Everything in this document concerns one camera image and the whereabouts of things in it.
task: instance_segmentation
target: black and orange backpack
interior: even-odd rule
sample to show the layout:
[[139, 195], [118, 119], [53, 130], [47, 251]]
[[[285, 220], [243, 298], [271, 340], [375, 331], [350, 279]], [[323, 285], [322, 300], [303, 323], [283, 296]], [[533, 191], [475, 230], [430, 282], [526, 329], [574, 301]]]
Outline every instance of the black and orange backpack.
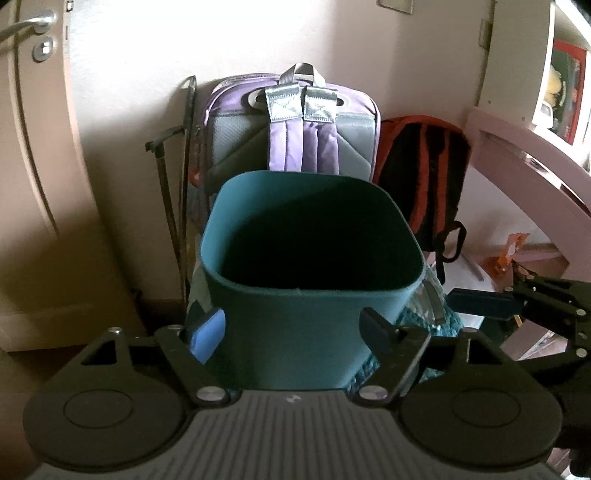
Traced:
[[[384, 120], [373, 183], [392, 197], [424, 252], [435, 252], [437, 276], [462, 253], [466, 228], [456, 220], [470, 157], [462, 130], [438, 118], [415, 115]], [[454, 256], [444, 255], [459, 230]]]

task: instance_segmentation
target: backpack handle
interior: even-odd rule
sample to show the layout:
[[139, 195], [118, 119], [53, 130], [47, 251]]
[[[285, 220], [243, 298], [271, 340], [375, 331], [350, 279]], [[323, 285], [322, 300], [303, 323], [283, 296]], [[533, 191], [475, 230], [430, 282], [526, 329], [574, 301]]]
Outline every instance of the backpack handle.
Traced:
[[279, 77], [279, 85], [294, 83], [296, 75], [311, 75], [312, 86], [326, 88], [326, 80], [311, 63], [298, 62]]

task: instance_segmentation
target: orange strap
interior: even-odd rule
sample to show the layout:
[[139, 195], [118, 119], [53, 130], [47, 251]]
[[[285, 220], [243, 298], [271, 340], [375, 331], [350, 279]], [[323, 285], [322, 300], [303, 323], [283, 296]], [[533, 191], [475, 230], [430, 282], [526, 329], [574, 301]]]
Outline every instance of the orange strap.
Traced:
[[415, 193], [413, 212], [408, 224], [417, 233], [427, 213], [429, 194], [429, 147], [427, 145], [427, 124], [421, 125], [421, 140], [418, 158], [418, 187]]
[[451, 132], [446, 130], [443, 151], [439, 155], [437, 163], [437, 203], [435, 205], [435, 229], [433, 235], [437, 235], [445, 228], [445, 219], [447, 211], [447, 169], [449, 168], [449, 142]]

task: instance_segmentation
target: metal screw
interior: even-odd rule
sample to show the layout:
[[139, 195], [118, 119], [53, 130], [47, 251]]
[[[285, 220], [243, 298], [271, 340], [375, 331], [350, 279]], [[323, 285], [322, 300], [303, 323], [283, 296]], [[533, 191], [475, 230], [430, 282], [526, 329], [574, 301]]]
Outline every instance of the metal screw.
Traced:
[[213, 402], [222, 401], [226, 396], [226, 391], [221, 387], [203, 387], [197, 390], [197, 398], [199, 400]]
[[368, 385], [367, 387], [361, 387], [359, 396], [369, 401], [386, 400], [388, 398], [388, 390], [379, 385]]

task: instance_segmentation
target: light switch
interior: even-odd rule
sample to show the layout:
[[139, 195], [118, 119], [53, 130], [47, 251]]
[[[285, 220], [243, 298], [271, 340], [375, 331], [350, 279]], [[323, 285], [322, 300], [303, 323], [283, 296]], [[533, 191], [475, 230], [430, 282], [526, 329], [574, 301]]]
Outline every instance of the light switch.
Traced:
[[378, 0], [378, 5], [392, 10], [399, 10], [406, 14], [413, 13], [414, 0]]

